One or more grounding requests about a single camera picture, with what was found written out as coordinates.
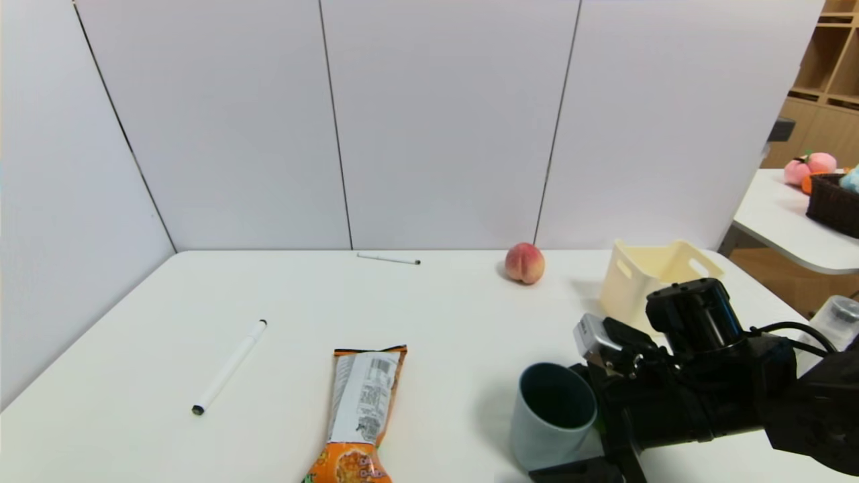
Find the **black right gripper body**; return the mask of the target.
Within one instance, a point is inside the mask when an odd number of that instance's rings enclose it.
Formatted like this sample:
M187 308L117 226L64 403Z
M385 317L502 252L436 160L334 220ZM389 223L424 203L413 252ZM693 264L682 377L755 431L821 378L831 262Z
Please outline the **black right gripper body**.
M587 370L603 422L605 458L627 482L648 480L640 462L645 449L712 440L700 398L670 371L645 370L631 379L596 364Z

